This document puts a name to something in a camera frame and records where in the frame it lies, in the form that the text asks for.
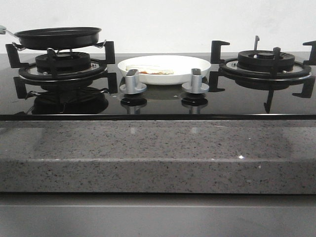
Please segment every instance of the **frying pan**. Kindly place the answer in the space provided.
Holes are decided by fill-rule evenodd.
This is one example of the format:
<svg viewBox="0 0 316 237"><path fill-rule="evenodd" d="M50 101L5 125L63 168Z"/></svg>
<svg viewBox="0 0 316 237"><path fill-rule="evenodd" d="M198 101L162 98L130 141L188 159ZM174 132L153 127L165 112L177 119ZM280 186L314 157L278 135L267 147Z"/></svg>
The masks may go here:
<svg viewBox="0 0 316 237"><path fill-rule="evenodd" d="M63 27L20 31L14 35L28 49L62 50L94 45L99 40L100 31L95 27Z"/></svg>

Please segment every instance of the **white bowl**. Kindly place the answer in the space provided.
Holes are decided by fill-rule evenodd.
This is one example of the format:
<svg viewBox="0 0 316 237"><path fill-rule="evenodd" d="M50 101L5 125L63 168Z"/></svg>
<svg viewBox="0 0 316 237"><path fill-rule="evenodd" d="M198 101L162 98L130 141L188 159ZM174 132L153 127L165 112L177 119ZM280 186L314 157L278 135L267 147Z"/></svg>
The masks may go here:
<svg viewBox="0 0 316 237"><path fill-rule="evenodd" d="M118 68L126 76L128 65L155 65L173 70L173 74L151 75L139 74L140 82L151 85L177 85L191 80L191 69L199 68L206 76L211 64L203 59L179 55L152 55L129 58L119 62Z"/></svg>

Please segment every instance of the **food on plate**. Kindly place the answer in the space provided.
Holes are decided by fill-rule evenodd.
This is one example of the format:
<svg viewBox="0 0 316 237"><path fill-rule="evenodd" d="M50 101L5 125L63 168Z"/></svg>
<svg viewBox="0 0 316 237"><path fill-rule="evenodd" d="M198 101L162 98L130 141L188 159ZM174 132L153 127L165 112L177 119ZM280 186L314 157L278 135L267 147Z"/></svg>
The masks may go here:
<svg viewBox="0 0 316 237"><path fill-rule="evenodd" d="M151 74L151 75L169 75L173 74L173 70L167 69L161 66L155 65L127 65L126 70L138 69L141 74Z"/></svg>

